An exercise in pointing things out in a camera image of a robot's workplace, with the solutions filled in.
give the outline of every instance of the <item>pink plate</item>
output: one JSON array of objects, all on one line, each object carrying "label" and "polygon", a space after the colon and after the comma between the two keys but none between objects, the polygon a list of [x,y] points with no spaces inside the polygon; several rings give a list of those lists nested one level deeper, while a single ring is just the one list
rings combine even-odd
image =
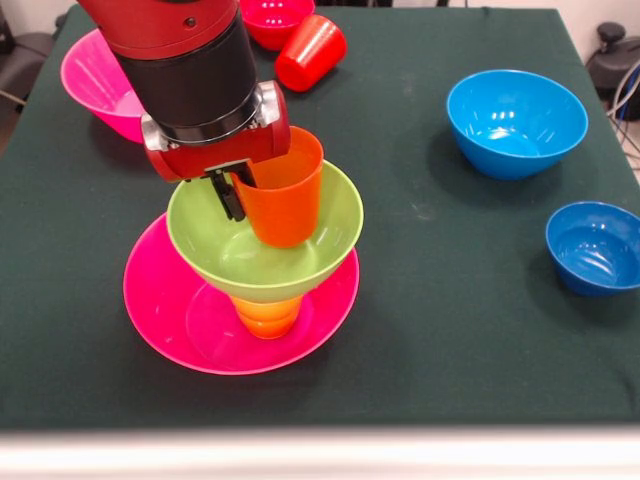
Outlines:
[{"label": "pink plate", "polygon": [[249,375],[289,365],[326,342],[344,322],[358,291],[355,249],[307,293],[294,327],[261,340],[238,319],[229,297],[208,285],[173,248],[166,214],[138,239],[124,272],[124,301],[142,337],[165,357],[194,370]]}]

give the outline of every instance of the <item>pink bowl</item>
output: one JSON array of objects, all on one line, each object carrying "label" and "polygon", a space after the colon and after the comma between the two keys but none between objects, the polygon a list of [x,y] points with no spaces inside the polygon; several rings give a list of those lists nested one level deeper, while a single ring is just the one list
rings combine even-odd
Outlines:
[{"label": "pink bowl", "polygon": [[275,340],[253,336],[225,293],[207,284],[180,257],[166,214],[136,242],[124,273],[131,321],[151,347],[185,367],[218,375],[249,375],[294,363],[340,328],[358,291],[355,249],[302,299],[293,328]]},{"label": "pink bowl", "polygon": [[311,15],[313,0],[240,0],[249,34],[267,50],[281,50],[300,22]]},{"label": "pink bowl", "polygon": [[76,102],[123,137],[142,143],[144,108],[99,30],[89,32],[69,49],[60,77]]}]

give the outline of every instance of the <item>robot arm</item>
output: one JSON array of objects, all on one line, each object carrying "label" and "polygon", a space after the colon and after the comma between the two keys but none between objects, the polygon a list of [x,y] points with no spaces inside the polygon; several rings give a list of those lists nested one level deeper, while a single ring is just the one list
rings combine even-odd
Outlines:
[{"label": "robot arm", "polygon": [[79,3],[145,107],[145,149],[158,173],[210,177],[229,218],[244,218],[223,173],[251,183],[246,161],[285,154],[290,134],[279,87],[257,81],[237,0]]}]

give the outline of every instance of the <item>black cylindrical joint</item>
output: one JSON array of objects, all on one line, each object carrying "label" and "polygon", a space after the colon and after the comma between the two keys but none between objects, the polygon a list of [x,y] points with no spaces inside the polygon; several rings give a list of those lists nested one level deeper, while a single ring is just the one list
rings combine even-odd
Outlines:
[{"label": "black cylindrical joint", "polygon": [[116,57],[147,113],[179,143],[216,140],[255,113],[257,73],[240,12],[221,35],[187,54]]}]

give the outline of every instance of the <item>light blue bowl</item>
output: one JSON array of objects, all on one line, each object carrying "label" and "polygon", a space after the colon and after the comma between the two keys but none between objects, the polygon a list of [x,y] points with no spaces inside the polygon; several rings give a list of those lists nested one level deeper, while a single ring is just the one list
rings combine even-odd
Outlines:
[{"label": "light blue bowl", "polygon": [[489,70],[458,82],[447,112],[462,153],[482,173],[517,180],[560,161],[584,138],[587,112],[553,80]]},{"label": "light blue bowl", "polygon": [[547,222],[547,247],[560,278],[587,296],[640,286],[640,218],[615,205],[578,202]]}]

